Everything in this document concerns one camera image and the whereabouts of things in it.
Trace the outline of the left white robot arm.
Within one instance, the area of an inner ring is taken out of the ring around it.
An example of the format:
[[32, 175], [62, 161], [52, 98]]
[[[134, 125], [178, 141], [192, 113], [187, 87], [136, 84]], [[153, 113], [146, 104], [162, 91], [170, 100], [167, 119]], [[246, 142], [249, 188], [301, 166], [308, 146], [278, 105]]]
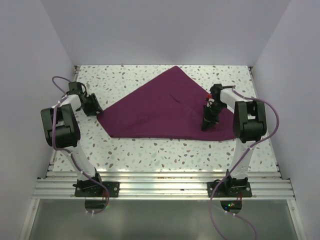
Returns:
[[47, 144], [67, 157], [79, 183], [89, 181], [86, 190], [96, 197], [103, 193], [104, 184], [81, 146], [81, 131], [75, 116], [78, 110], [89, 117], [102, 112], [94, 93], [66, 94], [56, 105], [40, 111], [42, 126]]

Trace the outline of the purple cloth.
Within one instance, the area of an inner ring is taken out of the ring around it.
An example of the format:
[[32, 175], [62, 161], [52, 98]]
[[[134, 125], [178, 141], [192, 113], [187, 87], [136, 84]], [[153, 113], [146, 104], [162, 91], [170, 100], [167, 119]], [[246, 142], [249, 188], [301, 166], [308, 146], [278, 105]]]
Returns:
[[202, 131], [208, 93], [174, 66], [97, 115], [113, 138], [198, 141], [233, 140], [233, 113], [223, 109], [219, 123]]

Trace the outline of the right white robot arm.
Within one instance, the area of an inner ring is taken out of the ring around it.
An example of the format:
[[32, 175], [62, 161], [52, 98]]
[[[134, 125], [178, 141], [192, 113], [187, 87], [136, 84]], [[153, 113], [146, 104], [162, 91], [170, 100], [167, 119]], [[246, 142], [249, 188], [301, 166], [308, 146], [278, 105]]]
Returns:
[[223, 192], [235, 196], [248, 181], [248, 169], [254, 146], [267, 132], [265, 104], [253, 98], [245, 98], [235, 92], [233, 86], [214, 84], [206, 98], [204, 106], [202, 131], [207, 131], [220, 122], [222, 110], [233, 110], [232, 130], [236, 138], [235, 152], [230, 169], [222, 181]]

